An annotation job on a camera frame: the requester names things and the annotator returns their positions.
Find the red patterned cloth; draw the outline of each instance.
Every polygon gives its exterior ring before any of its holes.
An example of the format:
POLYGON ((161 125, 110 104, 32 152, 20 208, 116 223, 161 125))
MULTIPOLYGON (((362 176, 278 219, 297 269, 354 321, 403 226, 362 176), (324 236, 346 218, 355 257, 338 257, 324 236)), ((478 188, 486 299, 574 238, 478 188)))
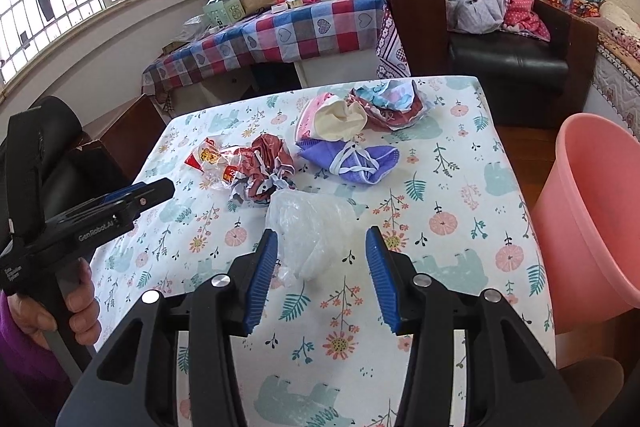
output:
POLYGON ((502 29, 549 42, 551 40, 549 30, 533 11, 533 3, 534 0, 507 0, 507 13, 504 15, 502 29))

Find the snack wrapper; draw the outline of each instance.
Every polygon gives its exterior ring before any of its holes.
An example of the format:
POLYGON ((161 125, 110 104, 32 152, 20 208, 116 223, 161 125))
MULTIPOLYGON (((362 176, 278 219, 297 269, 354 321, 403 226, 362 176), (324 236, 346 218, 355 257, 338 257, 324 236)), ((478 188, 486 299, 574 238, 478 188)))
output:
POLYGON ((250 151, 242 156, 238 166, 232 200, 268 204, 276 190, 296 188, 290 179, 296 170, 284 140, 273 134, 261 134, 252 142, 250 151))
POLYGON ((221 137, 209 136, 188 156, 185 163, 214 182, 214 188, 230 187, 242 160, 252 155, 250 147, 221 147, 221 137))

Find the clear plastic bag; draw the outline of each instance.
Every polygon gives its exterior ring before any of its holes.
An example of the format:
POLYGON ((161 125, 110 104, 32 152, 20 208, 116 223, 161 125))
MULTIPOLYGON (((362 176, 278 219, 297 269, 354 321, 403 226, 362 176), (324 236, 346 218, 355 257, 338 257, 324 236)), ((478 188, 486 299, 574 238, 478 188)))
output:
POLYGON ((278 234, 278 278, 290 287, 315 279, 345 257, 356 227, 347 200, 330 194, 278 190, 271 196, 265 228, 278 234))

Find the small box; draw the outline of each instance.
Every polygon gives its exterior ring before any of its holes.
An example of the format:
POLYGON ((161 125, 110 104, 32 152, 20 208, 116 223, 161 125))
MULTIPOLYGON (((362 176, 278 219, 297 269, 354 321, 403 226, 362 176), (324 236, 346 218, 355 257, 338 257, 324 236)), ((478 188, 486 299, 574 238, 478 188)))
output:
POLYGON ((220 27, 234 24, 244 17, 240 0, 210 0, 203 10, 211 23, 220 27))
POLYGON ((282 13, 289 9, 289 5, 286 2, 281 2, 280 4, 274 4, 271 7, 271 13, 282 13))
POLYGON ((302 0, 287 0, 289 8, 298 8, 299 6, 304 6, 304 4, 302 0))

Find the plastic bag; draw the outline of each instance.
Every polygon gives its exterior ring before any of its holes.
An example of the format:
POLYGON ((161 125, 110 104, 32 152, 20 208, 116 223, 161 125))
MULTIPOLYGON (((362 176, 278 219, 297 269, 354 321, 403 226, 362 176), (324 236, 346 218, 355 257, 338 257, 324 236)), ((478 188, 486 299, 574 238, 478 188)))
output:
POLYGON ((356 227, 347 200, 330 194, 278 190, 271 196, 265 228, 278 234, 278 278, 286 287, 315 279, 344 257, 356 227))
POLYGON ((211 182, 211 188, 229 188, 236 179, 238 166, 253 154, 250 147, 222 147, 222 136, 209 136, 184 161, 201 171, 211 182))

